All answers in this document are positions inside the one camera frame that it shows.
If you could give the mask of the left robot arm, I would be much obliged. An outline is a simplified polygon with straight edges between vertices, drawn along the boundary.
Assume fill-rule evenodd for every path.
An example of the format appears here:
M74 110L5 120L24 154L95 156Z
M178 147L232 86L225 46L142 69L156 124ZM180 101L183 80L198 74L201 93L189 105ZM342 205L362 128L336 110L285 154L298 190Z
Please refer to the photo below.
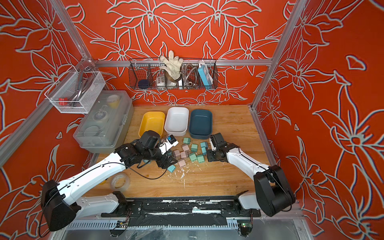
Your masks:
M133 165L141 167L142 161L154 161L166 170L177 162L171 149L178 143L173 135L162 141L158 133L146 131L139 139L121 145L87 170L60 182L46 182L42 187L41 208L49 231L61 230L77 218L115 211L124 202L121 194L89 200L81 197L109 177L131 169Z

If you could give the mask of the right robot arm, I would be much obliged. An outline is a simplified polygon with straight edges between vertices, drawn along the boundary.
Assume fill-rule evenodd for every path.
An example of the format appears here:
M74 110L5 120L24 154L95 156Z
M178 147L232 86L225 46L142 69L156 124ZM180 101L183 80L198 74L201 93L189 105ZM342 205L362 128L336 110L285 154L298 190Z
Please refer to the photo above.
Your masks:
M229 163L254 181L255 191L238 196L245 210L260 210L269 217L291 208L296 197L278 165L263 164L246 154L239 146L228 143L221 133L210 136L211 149L207 150L209 162Z

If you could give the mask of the dark teal storage box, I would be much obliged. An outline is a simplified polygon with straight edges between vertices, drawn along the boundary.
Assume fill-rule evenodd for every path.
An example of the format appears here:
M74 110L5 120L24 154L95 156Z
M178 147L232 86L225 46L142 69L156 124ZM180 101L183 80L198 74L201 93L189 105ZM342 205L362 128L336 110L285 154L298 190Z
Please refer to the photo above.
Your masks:
M213 114L209 110L196 109L191 113L189 133L193 139L206 140L213 132Z

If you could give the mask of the white storage box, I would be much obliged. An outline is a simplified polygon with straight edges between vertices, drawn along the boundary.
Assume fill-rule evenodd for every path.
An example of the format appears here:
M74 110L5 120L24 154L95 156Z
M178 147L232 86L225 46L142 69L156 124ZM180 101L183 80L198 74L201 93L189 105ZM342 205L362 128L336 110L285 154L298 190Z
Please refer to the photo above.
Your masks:
M189 110L185 107L170 108L165 122L167 134L175 137L184 136L188 129L189 114Z

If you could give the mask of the light blue box in basket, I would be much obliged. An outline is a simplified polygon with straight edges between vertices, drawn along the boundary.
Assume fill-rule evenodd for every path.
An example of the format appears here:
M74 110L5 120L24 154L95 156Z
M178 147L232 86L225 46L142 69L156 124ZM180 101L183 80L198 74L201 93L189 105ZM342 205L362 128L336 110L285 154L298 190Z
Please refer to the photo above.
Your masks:
M210 89L213 85L213 78L209 73L208 66L204 61L199 61L198 64L198 73L200 75L202 83L206 89Z

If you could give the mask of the green plug centre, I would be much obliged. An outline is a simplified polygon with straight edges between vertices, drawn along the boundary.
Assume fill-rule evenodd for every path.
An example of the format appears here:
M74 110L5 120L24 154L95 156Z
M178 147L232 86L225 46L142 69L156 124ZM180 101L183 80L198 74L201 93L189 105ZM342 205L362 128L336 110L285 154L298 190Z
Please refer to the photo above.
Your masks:
M198 149L199 149L199 146L197 144L192 144L191 145L191 151L192 152L196 153L198 151Z

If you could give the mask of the green plug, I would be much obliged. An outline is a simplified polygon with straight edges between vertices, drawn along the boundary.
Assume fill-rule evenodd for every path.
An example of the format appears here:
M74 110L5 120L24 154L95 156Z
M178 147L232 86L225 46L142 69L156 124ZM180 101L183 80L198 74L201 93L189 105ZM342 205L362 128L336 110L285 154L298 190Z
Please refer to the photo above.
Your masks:
M197 144L192 144L191 145L191 151L192 152L196 153L198 151L198 149L199 149L199 146Z
M188 137L184 137L183 144L189 145L191 143L191 139Z
M191 162L196 162L198 160L197 155L195 153L189 154L189 159L191 160Z

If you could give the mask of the green plug lower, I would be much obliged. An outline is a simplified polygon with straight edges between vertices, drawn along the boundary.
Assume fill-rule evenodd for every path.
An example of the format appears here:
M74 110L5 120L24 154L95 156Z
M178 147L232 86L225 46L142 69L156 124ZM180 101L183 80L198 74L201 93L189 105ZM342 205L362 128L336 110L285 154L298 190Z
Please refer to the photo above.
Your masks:
M189 154L189 159L191 160L191 162L196 162L198 160L197 155L195 153Z

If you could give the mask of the blue plug bottom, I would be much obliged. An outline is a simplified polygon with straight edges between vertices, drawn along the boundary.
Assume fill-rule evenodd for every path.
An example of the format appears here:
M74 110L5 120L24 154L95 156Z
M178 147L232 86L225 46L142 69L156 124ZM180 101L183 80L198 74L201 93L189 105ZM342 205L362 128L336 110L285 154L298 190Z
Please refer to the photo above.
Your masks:
M170 173L173 173L176 169L176 166L175 165L170 165L167 170L170 172Z

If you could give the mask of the green plug top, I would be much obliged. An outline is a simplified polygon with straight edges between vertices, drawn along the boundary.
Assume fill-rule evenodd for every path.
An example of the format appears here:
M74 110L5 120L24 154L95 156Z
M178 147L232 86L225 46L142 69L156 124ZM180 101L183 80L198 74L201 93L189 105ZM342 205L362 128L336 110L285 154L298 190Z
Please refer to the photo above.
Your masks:
M191 143L191 139L188 137L184 137L183 144L189 145Z

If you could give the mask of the pink plug bottom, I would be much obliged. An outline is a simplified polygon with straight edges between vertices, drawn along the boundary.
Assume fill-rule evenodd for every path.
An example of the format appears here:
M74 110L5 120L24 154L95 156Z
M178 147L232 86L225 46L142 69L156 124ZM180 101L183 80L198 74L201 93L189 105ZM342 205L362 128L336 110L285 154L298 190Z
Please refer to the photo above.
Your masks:
M186 166L186 161L184 159L178 160L178 165L180 168L183 168Z

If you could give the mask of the clear tape roll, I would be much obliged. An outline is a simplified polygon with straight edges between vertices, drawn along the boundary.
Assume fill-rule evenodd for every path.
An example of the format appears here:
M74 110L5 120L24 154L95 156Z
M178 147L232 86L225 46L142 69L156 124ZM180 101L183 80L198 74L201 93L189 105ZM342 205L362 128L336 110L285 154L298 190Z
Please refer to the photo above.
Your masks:
M112 176L110 188L113 191L124 192L130 187L130 184L131 180L128 175L125 173L120 173Z

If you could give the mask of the white socket cube in basket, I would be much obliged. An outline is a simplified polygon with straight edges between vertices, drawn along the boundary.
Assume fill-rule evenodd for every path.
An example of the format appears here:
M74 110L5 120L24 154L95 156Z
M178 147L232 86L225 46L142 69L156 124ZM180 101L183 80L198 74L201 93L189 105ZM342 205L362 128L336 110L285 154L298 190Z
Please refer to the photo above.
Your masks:
M161 74L156 77L156 87L161 90L166 88L165 75Z

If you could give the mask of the red object in basket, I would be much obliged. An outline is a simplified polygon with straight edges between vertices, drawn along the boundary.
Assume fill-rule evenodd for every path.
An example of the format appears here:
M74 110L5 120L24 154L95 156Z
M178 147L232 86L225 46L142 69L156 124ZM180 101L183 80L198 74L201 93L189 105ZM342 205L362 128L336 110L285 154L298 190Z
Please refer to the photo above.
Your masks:
M59 98L59 105L60 106L67 106L69 104L68 98Z

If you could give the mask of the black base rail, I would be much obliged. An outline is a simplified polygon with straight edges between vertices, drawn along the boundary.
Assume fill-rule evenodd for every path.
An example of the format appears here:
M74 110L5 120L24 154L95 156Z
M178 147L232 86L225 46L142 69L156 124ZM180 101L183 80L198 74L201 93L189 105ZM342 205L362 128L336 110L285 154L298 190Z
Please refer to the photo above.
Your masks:
M169 197L169 198L127 198L112 213L102 213L103 218L122 218L130 215L138 218L144 215L216 215L224 218L260 217L259 210L241 207L237 196Z

